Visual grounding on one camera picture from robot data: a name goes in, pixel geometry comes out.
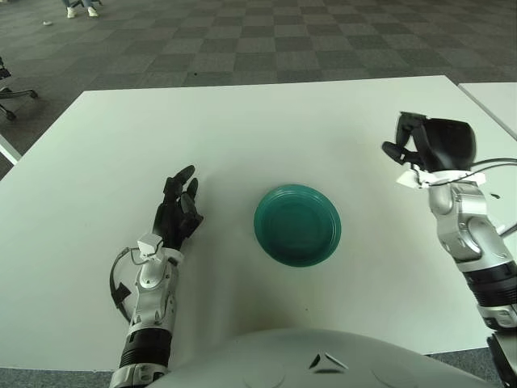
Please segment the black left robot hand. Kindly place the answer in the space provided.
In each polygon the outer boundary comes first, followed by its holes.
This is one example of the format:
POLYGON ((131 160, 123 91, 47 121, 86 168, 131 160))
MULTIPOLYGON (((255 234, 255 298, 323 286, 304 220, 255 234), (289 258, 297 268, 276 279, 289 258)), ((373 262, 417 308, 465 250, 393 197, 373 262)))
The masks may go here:
POLYGON ((153 223, 153 233, 162 238, 165 248, 180 251, 204 219, 195 205, 199 181, 192 177, 194 173, 195 167, 190 165, 166 179, 153 223))

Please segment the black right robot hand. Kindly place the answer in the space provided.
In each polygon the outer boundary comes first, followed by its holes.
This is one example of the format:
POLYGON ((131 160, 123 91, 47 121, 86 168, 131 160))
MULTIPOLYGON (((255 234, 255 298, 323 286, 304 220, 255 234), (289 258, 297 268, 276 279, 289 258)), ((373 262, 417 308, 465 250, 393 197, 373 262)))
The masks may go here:
POLYGON ((395 141, 385 141, 381 149, 400 165, 409 163, 428 172, 467 171, 477 152, 468 123, 412 112, 401 113, 395 141))

